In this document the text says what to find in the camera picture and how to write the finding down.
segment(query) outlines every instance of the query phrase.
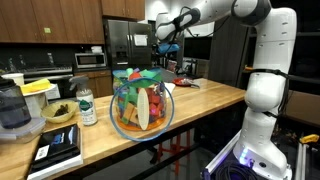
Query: upper cabinet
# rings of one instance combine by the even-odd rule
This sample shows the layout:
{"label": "upper cabinet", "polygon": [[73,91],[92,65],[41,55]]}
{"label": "upper cabinet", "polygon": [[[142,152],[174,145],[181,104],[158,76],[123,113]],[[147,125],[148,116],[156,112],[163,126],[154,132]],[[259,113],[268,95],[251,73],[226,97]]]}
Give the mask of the upper cabinet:
{"label": "upper cabinet", "polygon": [[79,0],[60,0],[63,20],[70,43],[87,43],[82,5]]}
{"label": "upper cabinet", "polygon": [[0,10],[0,41],[1,42],[10,42],[10,36],[9,32],[6,27],[6,23],[4,22],[4,19],[2,17],[2,13]]}
{"label": "upper cabinet", "polygon": [[104,44],[100,0],[81,0],[81,3],[88,42],[90,44]]}
{"label": "upper cabinet", "polygon": [[145,0],[127,0],[127,16],[132,19],[145,19]]}
{"label": "upper cabinet", "polygon": [[69,43],[103,44],[100,0],[60,0]]}
{"label": "upper cabinet", "polygon": [[145,19],[145,0],[101,0],[105,16]]}
{"label": "upper cabinet", "polygon": [[46,43],[65,43],[67,41],[60,1],[32,0],[42,41]]}
{"label": "upper cabinet", "polygon": [[0,0],[0,42],[104,44],[100,0]]}
{"label": "upper cabinet", "polygon": [[30,0],[0,0],[0,9],[11,42],[41,42]]}
{"label": "upper cabinet", "polygon": [[126,17],[126,0],[101,0],[105,16]]}

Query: backsplash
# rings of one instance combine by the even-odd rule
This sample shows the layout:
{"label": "backsplash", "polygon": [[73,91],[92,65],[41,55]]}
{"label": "backsplash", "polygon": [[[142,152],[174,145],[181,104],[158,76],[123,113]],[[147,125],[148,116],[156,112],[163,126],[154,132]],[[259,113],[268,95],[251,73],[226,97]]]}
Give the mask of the backsplash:
{"label": "backsplash", "polygon": [[22,55],[27,66],[48,65],[51,53],[55,64],[72,64],[75,53],[84,52],[90,46],[77,44],[0,44],[0,69],[8,67],[8,59],[13,58],[17,68],[21,67],[19,55]]}

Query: plastic bottle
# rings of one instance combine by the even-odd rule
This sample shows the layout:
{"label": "plastic bottle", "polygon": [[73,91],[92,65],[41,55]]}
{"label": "plastic bottle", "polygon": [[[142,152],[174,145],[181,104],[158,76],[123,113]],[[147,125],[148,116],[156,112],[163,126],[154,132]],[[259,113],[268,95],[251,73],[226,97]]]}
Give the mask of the plastic bottle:
{"label": "plastic bottle", "polygon": [[11,72],[17,72],[17,68],[16,68],[16,66],[13,64],[13,59],[12,59],[12,58],[9,58],[8,63],[9,63],[10,71],[11,71]]}
{"label": "plastic bottle", "polygon": [[97,122],[96,108],[93,101],[92,91],[87,88],[89,78],[86,76],[75,76],[69,81],[72,83],[70,90],[77,86],[77,100],[82,117],[83,125],[90,126]]}
{"label": "plastic bottle", "polygon": [[23,56],[21,54],[19,55],[19,59],[20,59],[21,66],[22,67],[26,67],[26,62],[24,61],[24,58],[23,58]]}
{"label": "plastic bottle", "polygon": [[49,60],[49,64],[50,64],[51,66],[54,66],[54,61],[53,61],[52,53],[48,53],[48,60]]}

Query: stainless steel refrigerator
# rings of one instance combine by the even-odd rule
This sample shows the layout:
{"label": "stainless steel refrigerator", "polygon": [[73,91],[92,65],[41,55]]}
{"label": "stainless steel refrigerator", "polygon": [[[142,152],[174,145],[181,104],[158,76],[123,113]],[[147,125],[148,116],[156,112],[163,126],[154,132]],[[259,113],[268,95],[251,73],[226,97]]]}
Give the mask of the stainless steel refrigerator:
{"label": "stainless steel refrigerator", "polygon": [[107,57],[113,70],[151,68],[151,25],[106,20],[104,27]]}

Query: plate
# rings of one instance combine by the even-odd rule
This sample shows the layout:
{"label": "plate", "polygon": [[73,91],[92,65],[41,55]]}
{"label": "plate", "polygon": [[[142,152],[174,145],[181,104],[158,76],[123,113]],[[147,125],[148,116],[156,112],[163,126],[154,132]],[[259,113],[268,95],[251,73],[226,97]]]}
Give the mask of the plate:
{"label": "plate", "polygon": [[189,82],[187,82],[187,80],[192,81],[192,79],[190,79],[190,78],[180,77],[180,78],[173,79],[172,83],[177,86],[184,86],[184,87],[191,86],[191,84]]}
{"label": "plate", "polygon": [[47,92],[47,91],[52,90],[56,86],[57,86],[56,84],[50,84],[50,87],[48,89],[44,89],[44,90],[40,90],[40,91],[36,91],[36,92],[32,92],[32,93],[26,93],[26,94],[23,94],[23,96],[26,97],[26,96],[31,96],[31,95],[36,95],[36,94],[40,94],[43,92]]}

